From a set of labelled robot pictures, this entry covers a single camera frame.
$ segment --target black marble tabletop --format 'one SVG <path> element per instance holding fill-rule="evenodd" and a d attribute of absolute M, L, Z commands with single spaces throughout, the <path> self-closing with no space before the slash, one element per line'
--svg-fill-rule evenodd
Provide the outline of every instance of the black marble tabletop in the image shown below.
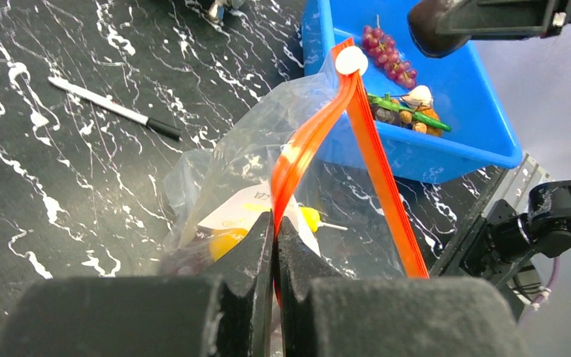
<path fill-rule="evenodd" d="M 303 75 L 303 0 L 249 1 L 222 26 L 191 0 L 0 0 L 0 323 L 37 280 L 151 274 L 174 222 L 162 179 L 211 148 L 276 85 Z M 66 95 L 49 76 L 184 130 L 174 142 Z M 399 180 L 436 261 L 488 168 Z"/>

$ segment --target blue bin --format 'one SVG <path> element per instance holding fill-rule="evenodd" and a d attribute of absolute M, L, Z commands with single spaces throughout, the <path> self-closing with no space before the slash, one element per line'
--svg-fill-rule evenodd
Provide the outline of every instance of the blue bin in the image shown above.
<path fill-rule="evenodd" d="M 393 174 L 438 184 L 481 167 L 511 169 L 522 161 L 522 149 L 500 101 L 469 43 L 444 59 L 430 59 L 410 38 L 407 15 L 417 0 L 308 0 L 301 21 L 305 74 L 316 74 L 336 43 L 354 37 L 360 43 L 365 25 L 393 36 L 402 58 L 419 72 L 417 83 L 430 88 L 441 121 L 452 127 L 441 138 L 376 122 Z M 372 62 L 363 76 L 369 93 L 394 95 L 406 89 L 388 80 Z M 343 116 L 318 151 L 323 161 L 365 168 L 349 120 Z"/>

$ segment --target garlic bulb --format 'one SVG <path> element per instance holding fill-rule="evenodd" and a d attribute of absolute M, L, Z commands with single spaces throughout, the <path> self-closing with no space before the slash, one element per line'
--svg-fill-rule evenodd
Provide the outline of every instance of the garlic bulb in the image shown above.
<path fill-rule="evenodd" d="M 432 108 L 433 98 L 430 89 L 426 86 L 417 86 L 408 94 L 401 97 L 401 100 L 406 103 L 410 108 L 417 109 L 420 106 Z"/>

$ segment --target green chili pepper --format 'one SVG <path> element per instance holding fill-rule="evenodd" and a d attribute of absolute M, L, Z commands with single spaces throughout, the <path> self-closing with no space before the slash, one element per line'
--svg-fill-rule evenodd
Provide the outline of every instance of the green chili pepper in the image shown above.
<path fill-rule="evenodd" d="M 376 95 L 373 94 L 368 94 L 369 100 L 371 102 L 371 104 L 379 106 L 380 108 L 384 108 L 386 110 L 391 110 L 393 112 L 400 112 L 402 110 L 405 110 L 407 112 L 410 112 L 413 115 L 413 119 L 420 121 L 426 125 L 432 126 L 433 128 L 436 129 L 441 129 L 443 131 L 446 132 L 451 132 L 452 128 L 450 128 L 449 125 L 441 123 L 438 120 L 435 120 L 421 112 L 417 112 L 412 108 L 408 108 L 406 106 L 402 106 L 400 104 L 394 103 L 392 101 L 390 101 L 390 95 L 386 94 L 385 98 L 382 97 L 378 97 Z"/>

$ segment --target clear ziplock bag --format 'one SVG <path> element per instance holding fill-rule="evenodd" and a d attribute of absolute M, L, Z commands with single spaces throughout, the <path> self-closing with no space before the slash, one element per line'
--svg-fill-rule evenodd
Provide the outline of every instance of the clear ziplock bag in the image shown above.
<path fill-rule="evenodd" d="M 352 39 L 336 46 L 319 74 L 264 96 L 213 151 L 182 155 L 165 179 L 177 222 L 161 273 L 200 272 L 273 210 L 276 232 L 288 217 L 301 240 L 346 277 L 428 276 L 360 74 L 335 70 L 349 46 Z M 314 157 L 338 120 L 349 121 L 358 142 L 352 150 L 367 170 Z"/>

